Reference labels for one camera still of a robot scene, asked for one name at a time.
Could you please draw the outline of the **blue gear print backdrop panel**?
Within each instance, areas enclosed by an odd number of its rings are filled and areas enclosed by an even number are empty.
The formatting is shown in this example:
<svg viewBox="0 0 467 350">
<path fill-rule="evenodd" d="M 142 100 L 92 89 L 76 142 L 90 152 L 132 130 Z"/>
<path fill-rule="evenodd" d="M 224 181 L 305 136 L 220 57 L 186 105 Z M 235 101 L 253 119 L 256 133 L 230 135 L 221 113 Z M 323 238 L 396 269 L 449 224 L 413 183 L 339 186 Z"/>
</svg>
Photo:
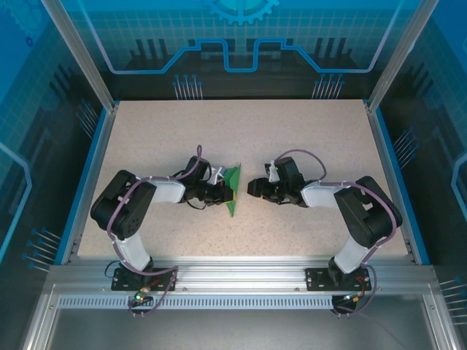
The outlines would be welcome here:
<svg viewBox="0 0 467 350">
<path fill-rule="evenodd" d="M 368 98 L 409 0 L 62 0 L 116 100 Z"/>
</svg>

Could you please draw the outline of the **blue circuit print side panel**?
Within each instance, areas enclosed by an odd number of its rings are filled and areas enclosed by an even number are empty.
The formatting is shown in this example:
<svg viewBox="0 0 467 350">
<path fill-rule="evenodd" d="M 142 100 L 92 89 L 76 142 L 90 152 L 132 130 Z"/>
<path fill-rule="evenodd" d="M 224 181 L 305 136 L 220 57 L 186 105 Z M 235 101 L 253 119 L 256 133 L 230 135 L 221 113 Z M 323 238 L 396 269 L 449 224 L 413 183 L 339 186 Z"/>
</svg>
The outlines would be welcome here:
<svg viewBox="0 0 467 350">
<path fill-rule="evenodd" d="M 380 112 L 414 137 L 399 171 L 449 315 L 467 350 L 467 0 L 439 0 Z"/>
<path fill-rule="evenodd" d="M 0 350 L 18 350 L 104 115 L 41 0 L 0 0 Z"/>
</svg>

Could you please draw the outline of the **wide aluminium base rail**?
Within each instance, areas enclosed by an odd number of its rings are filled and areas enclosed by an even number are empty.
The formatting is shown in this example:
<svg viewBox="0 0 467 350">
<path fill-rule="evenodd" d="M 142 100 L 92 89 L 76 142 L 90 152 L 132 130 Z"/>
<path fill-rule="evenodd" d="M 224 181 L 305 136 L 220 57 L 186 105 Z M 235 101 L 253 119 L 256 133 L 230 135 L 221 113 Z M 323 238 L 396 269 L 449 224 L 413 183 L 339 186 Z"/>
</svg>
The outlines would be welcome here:
<svg viewBox="0 0 467 350">
<path fill-rule="evenodd" d="M 178 295 L 291 295 L 306 293 L 305 268 L 325 268 L 327 256 L 315 257 L 156 257 L 158 268 L 179 268 Z M 49 269 L 43 293 L 108 295 L 105 260 L 72 260 Z M 440 291 L 431 265 L 407 257 L 375 258 L 377 295 L 429 295 Z"/>
</svg>

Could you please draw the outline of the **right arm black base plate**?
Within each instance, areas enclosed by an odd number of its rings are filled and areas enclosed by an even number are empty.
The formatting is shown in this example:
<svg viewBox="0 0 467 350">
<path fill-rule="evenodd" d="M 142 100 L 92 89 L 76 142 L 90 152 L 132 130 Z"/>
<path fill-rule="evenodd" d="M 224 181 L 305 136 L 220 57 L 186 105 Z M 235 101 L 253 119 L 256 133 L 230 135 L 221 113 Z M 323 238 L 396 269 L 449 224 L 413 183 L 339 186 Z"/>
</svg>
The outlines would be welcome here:
<svg viewBox="0 0 467 350">
<path fill-rule="evenodd" d="M 357 292 L 371 291 L 371 279 L 366 268 L 352 273 L 332 274 L 329 268 L 307 268 L 304 270 L 306 288 L 309 292 Z"/>
</svg>

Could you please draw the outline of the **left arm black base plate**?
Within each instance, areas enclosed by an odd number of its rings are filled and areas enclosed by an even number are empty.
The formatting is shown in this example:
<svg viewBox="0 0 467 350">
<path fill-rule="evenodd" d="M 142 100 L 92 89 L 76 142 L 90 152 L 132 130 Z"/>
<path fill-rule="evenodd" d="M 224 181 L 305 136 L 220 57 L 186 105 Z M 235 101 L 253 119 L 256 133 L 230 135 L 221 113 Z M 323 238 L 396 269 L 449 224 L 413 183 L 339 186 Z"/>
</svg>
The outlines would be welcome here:
<svg viewBox="0 0 467 350">
<path fill-rule="evenodd" d="M 143 276 L 130 270 L 116 268 L 111 283 L 112 291 L 136 292 L 146 287 L 150 292 L 163 292 L 169 285 L 172 273 L 157 276 Z"/>
</svg>

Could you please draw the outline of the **aluminium frame post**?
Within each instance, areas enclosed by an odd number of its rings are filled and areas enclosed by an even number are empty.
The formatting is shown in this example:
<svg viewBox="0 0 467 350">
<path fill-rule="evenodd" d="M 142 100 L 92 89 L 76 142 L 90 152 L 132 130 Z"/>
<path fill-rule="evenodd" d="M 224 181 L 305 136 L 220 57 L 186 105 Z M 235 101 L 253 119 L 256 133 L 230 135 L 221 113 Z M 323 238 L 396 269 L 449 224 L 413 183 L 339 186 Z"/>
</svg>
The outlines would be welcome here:
<svg viewBox="0 0 467 350">
<path fill-rule="evenodd" d="M 420 0 L 418 7 L 414 11 L 411 20 L 366 103 L 366 111 L 368 113 L 375 113 L 376 109 L 379 107 L 438 2 L 439 0 Z"/>
<path fill-rule="evenodd" d="M 60 0 L 40 0 L 81 68 L 86 80 L 107 112 L 114 112 L 115 102 L 102 76 Z"/>
</svg>

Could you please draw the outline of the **aluminium tray frame rail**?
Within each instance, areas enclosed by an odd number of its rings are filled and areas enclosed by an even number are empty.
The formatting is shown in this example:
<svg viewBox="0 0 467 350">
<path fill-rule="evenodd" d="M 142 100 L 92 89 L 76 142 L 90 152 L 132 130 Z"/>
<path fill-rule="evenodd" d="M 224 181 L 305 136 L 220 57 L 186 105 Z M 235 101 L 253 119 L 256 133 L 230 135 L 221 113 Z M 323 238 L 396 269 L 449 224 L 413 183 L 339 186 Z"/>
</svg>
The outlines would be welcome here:
<svg viewBox="0 0 467 350">
<path fill-rule="evenodd" d="M 422 298 L 437 350 L 463 350 L 463 342 L 456 333 L 444 298 L 432 293 Z"/>
<path fill-rule="evenodd" d="M 52 334 L 59 301 L 60 295 L 55 292 L 55 285 L 40 295 L 20 350 L 46 350 Z"/>
</svg>

